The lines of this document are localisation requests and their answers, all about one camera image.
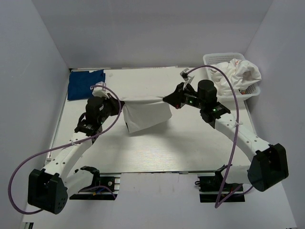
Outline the white green raglan t-shirt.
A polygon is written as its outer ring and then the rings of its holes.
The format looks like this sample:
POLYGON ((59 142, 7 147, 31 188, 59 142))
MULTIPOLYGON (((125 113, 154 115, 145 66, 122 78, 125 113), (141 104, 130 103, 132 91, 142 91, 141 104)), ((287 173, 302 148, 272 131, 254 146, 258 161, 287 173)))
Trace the white green raglan t-shirt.
POLYGON ((168 121, 172 112, 163 96, 123 96, 123 117, 129 133, 135 133, 168 121))

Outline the white printed t-shirt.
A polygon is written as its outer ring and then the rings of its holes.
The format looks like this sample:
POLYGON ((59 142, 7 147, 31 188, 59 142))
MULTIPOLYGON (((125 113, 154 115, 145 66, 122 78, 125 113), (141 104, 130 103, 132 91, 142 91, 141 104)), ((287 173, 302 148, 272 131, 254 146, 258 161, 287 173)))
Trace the white printed t-shirt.
MULTIPOLYGON (((262 79, 258 67, 248 60, 233 58, 229 62, 221 62, 213 66, 220 69, 227 76, 236 95, 239 95, 241 91, 245 91, 249 86, 262 79)), ((209 68, 208 72, 215 84, 218 95, 231 96, 231 88, 223 75, 213 68, 209 68)))

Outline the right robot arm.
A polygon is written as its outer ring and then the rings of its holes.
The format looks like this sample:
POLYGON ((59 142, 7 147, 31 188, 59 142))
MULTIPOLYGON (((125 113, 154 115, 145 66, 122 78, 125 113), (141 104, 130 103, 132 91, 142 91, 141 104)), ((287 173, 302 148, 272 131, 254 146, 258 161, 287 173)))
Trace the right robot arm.
POLYGON ((217 91, 210 80, 201 80, 198 89, 177 85, 163 101, 176 109, 189 105, 200 110, 202 119, 228 137, 247 156, 248 166, 226 166, 216 170, 215 184, 227 190, 233 184, 249 184, 264 192, 289 176, 286 150, 281 144, 272 145, 248 130, 231 111, 217 100, 217 91))

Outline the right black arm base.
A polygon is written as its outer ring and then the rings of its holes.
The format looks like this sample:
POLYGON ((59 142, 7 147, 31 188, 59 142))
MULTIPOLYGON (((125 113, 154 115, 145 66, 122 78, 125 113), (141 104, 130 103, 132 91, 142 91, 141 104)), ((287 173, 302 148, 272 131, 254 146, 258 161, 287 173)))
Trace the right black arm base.
MULTIPOLYGON (((195 186, 199 188, 199 197, 201 203, 215 203, 220 189, 221 181, 217 181, 215 176, 198 177, 195 181, 195 186)), ((225 184, 220 200, 224 199, 228 194, 233 192, 239 184, 225 184)), ((225 202, 238 203, 245 202, 243 187, 240 187, 237 192, 230 196, 225 202)))

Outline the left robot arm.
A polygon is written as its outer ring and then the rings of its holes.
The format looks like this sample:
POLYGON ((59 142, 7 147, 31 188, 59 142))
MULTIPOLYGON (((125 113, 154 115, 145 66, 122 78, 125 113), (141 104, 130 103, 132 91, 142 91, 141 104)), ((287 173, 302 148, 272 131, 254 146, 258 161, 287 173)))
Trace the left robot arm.
POLYGON ((101 179, 98 169, 82 166, 73 169, 76 162, 102 133, 102 125, 110 116, 119 116, 124 102, 112 96, 88 99, 85 112, 79 117, 74 133, 58 155, 42 169, 29 175, 28 203, 42 210, 59 214, 67 200, 81 191, 96 190, 101 179))

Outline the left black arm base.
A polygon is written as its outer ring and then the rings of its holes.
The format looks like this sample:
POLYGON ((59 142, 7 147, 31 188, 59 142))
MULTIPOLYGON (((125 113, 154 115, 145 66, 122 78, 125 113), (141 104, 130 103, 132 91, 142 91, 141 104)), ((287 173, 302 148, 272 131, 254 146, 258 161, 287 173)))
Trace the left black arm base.
POLYGON ((83 187, 70 200, 115 200, 120 188, 121 174, 100 174, 98 181, 83 187))

